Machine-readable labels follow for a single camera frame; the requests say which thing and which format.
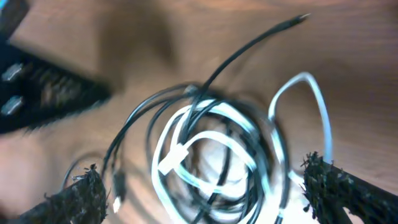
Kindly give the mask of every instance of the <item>tangled cable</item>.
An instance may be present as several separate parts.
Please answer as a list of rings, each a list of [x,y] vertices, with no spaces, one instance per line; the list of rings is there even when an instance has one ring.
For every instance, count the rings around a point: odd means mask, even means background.
[[[270,133],[271,143],[284,172],[282,198],[275,223],[282,222],[284,209],[289,199],[290,178],[300,181],[301,177],[290,170],[289,154],[287,153],[285,141],[275,124],[275,108],[279,96],[297,82],[308,82],[315,94],[320,107],[325,132],[325,159],[326,161],[331,161],[332,159],[330,124],[326,106],[315,79],[309,73],[300,73],[296,77],[293,77],[272,99],[268,114],[265,114],[247,101],[228,99],[218,92],[211,90],[209,87],[220,72],[247,49],[272,34],[301,23],[307,16],[308,14],[297,16],[289,21],[282,22],[250,41],[222,63],[202,86],[197,83],[173,86],[152,95],[133,110],[126,124],[111,143],[105,155],[101,171],[101,176],[104,178],[108,162],[111,156],[113,156],[111,168],[114,174],[113,182],[116,194],[115,210],[123,202],[125,194],[125,182],[124,178],[121,178],[123,177],[123,171],[117,170],[115,166],[121,143],[127,130],[135,121],[149,110],[162,105],[150,120],[147,127],[146,157],[150,165],[149,168],[154,189],[174,222],[198,223],[203,219],[208,223],[219,223],[220,220],[217,219],[217,214],[220,212],[238,214],[238,218],[236,219],[238,223],[256,222],[266,195],[271,193],[269,175],[272,172],[272,167],[269,164],[267,156],[267,152],[270,149],[269,143],[262,134],[263,131],[259,122],[272,127]],[[155,122],[167,108],[182,100],[191,100],[192,103],[178,110],[170,118],[160,135],[154,154],[152,155],[150,136]],[[226,133],[207,130],[193,135],[198,122],[204,117],[215,118],[224,123],[227,127]],[[165,142],[172,130],[169,152],[166,154]],[[231,137],[233,131],[239,133],[239,139],[242,143],[237,142]],[[216,184],[201,180],[188,171],[189,167],[186,157],[192,150],[192,144],[201,139],[212,139],[228,148],[226,150],[223,169]],[[238,155],[246,166],[246,190],[237,199],[231,199],[231,197],[236,195],[236,192],[229,185],[224,185],[230,167],[231,152]],[[198,207],[198,213],[193,220],[189,219],[182,211],[182,208],[176,205],[178,198],[170,192],[167,177],[171,170],[183,180],[193,199],[193,205]],[[205,197],[203,196],[203,192],[211,192],[211,195]]]

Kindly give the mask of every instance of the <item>black object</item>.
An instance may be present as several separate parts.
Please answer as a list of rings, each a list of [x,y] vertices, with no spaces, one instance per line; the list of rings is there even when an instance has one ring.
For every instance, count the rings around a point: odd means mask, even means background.
[[[0,134],[80,113],[109,90],[11,45],[0,43]]]
[[[171,93],[175,93],[176,91],[188,89],[191,86],[189,84],[188,85],[181,84],[181,85],[173,86],[166,90],[162,90],[162,91],[152,95],[145,101],[143,101],[136,109],[134,109],[134,111],[131,113],[129,119],[126,121],[126,124],[123,126],[123,128],[120,130],[118,135],[115,137],[115,139],[111,143],[108,151],[106,152],[106,156],[104,158],[104,166],[102,169],[101,176],[104,178],[104,173],[106,171],[108,161],[110,160],[112,155],[113,155],[113,159],[115,160],[118,150],[119,150],[119,147],[121,145],[121,142],[124,139],[125,133],[130,128],[130,126],[135,121],[137,121],[142,115],[144,115],[149,110],[155,108],[156,106],[163,105],[163,107],[161,107],[161,109],[158,110],[158,112],[156,112],[156,114],[150,121],[150,124],[148,125],[148,129],[147,129],[146,155],[147,155],[147,160],[149,161],[149,165],[151,164],[151,160],[152,160],[152,153],[150,150],[149,139],[150,139],[150,134],[151,134],[152,128],[154,126],[154,123],[159,118],[159,116],[169,106],[173,105],[174,103],[176,103],[182,99],[187,99],[187,98],[192,98],[192,97],[194,99],[192,102],[193,108],[190,110],[189,117],[187,119],[187,122],[185,122],[185,127],[182,130],[183,136],[181,137],[180,140],[183,143],[187,140],[188,136],[191,135],[196,123],[202,117],[209,116],[208,111],[211,109],[211,107],[214,107],[218,103],[221,103],[223,101],[227,101],[228,103],[231,103],[231,105],[236,107],[239,111],[245,111],[244,115],[247,116],[248,120],[251,120],[253,123],[255,123],[255,121],[253,119],[250,119],[253,115],[257,115],[254,117],[259,117],[259,116],[263,117],[264,114],[259,112],[259,110],[255,106],[249,105],[243,101],[226,100],[225,97],[222,97],[219,94],[215,94],[214,92],[209,90],[209,87],[210,87],[211,83],[213,82],[213,80],[221,73],[221,71],[226,66],[228,66],[233,60],[238,58],[247,49],[249,49],[256,43],[260,42],[261,40],[265,39],[266,37],[268,37],[270,35],[276,34],[280,31],[286,30],[290,27],[293,27],[293,26],[301,23],[302,21],[305,20],[305,18],[307,16],[308,15],[297,16],[291,20],[282,22],[282,23],[274,26],[267,32],[261,34],[259,37],[255,38],[254,40],[250,41],[248,44],[246,44],[244,47],[242,47],[237,52],[235,52],[232,56],[230,56],[230,58],[228,58],[224,63],[222,63],[204,85],[194,85],[194,86],[196,86],[196,88],[194,88],[195,89],[194,91],[188,91],[188,93],[184,93],[184,94],[176,93],[174,95],[171,95]],[[205,98],[209,98],[209,97],[215,98],[217,100],[217,102],[213,103],[212,105],[209,105],[209,107],[204,108],[202,111],[193,112],[194,108],[197,106],[199,101],[201,101]],[[248,186],[250,186],[250,187],[248,187],[245,196],[243,198],[240,198],[237,201],[234,201],[234,202],[229,202],[227,200],[224,200],[225,203],[223,203],[223,204],[218,203],[217,205],[213,205],[213,202],[216,199],[215,194],[213,194],[211,196],[211,198],[210,198],[211,200],[206,200],[200,194],[197,193],[196,189],[194,189],[191,186],[188,186],[188,189],[190,189],[191,195],[194,197],[193,203],[195,205],[198,205],[200,208],[200,212],[199,212],[198,216],[196,217],[196,219],[194,220],[194,223],[199,221],[202,217],[208,223],[217,223],[217,221],[212,219],[209,215],[209,212],[211,211],[211,209],[214,209],[215,207],[218,207],[218,208],[223,207],[223,208],[225,208],[225,210],[231,211],[231,210],[236,209],[236,205],[239,205],[242,203],[243,203],[243,206],[238,207],[238,212],[241,211],[241,213],[242,213],[241,218],[244,217],[247,214],[247,212],[250,209],[252,209],[252,207],[257,203],[257,207],[254,211],[254,214],[250,218],[248,223],[256,222],[256,220],[259,216],[259,213],[261,211],[261,207],[262,207],[262,204],[264,201],[264,196],[265,196],[264,192],[262,191],[261,177],[259,174],[260,173],[259,170],[261,170],[262,173],[269,172],[269,167],[266,167],[266,165],[267,165],[267,156],[266,156],[267,144],[266,144],[264,138],[262,137],[262,135],[259,134],[259,133],[261,133],[260,129],[258,128],[258,126],[256,126],[256,127],[257,127],[257,130],[255,131],[254,134],[253,133],[243,133],[241,135],[243,142],[245,143],[245,145],[247,145],[246,149],[249,151],[250,154],[252,154],[255,157],[256,163],[259,164],[258,169],[256,169],[255,172],[253,172],[253,173],[249,172]],[[283,150],[284,150],[285,157],[288,158],[286,148],[284,147]],[[281,203],[279,205],[281,209],[285,208],[285,206],[287,204],[287,199],[289,197],[290,179],[288,177],[288,171],[290,169],[289,169],[289,160],[286,159],[286,161],[287,162],[284,164],[284,171],[285,171],[284,191],[283,191]],[[228,173],[226,170],[228,170],[228,166],[223,167],[222,176],[219,177],[220,184],[222,184],[222,182],[224,181],[224,179]],[[164,180],[164,187],[165,187],[165,189],[167,189],[167,178],[165,178],[165,180]],[[282,221],[281,217],[279,217],[276,220],[277,223],[279,223],[281,221]]]
[[[106,190],[93,164],[83,179],[7,224],[100,224],[106,207]]]
[[[343,207],[365,224],[398,223],[398,196],[325,163],[317,152],[307,155],[303,165],[304,195],[319,223],[352,223]]]
[[[25,0],[0,0],[0,43],[10,38],[28,11]]]

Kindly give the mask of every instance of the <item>fuzzy texture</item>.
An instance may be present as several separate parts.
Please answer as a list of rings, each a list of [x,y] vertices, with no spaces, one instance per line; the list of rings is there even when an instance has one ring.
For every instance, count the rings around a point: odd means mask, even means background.
[[[324,163],[317,152],[307,155],[303,165],[305,197],[321,224],[351,223],[343,207],[365,224],[398,223],[396,195]]]
[[[91,165],[85,178],[47,197],[9,224],[100,224],[106,216],[106,190]]]

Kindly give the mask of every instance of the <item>cable tip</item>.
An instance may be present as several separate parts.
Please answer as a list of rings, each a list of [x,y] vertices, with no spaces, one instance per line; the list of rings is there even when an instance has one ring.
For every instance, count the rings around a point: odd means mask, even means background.
[[[311,15],[311,13],[304,14],[304,15],[300,16],[300,19],[301,20],[307,19],[307,17],[310,15]]]
[[[119,211],[120,206],[121,206],[120,197],[117,197],[113,203],[113,212],[117,213]]]

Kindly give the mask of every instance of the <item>wooden table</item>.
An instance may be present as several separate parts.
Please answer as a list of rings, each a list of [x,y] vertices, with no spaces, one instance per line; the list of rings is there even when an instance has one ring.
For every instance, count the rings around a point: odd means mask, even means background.
[[[2,136],[0,182],[7,184],[0,186],[0,207],[18,214],[41,202],[45,192],[59,189],[72,160],[106,150],[144,98],[176,83],[206,80],[238,47],[307,12],[308,21],[255,46],[215,85],[268,105],[289,78],[311,72],[330,113],[335,165],[398,194],[396,1],[35,0],[12,43],[108,82],[115,95],[81,116],[25,136]],[[307,86],[282,97],[278,118],[294,167],[305,153],[322,150],[320,117]],[[149,119],[139,120],[125,141],[126,160],[134,165],[129,194],[136,197],[121,210],[124,223],[150,223],[144,210],[170,222],[147,175],[143,130]]]

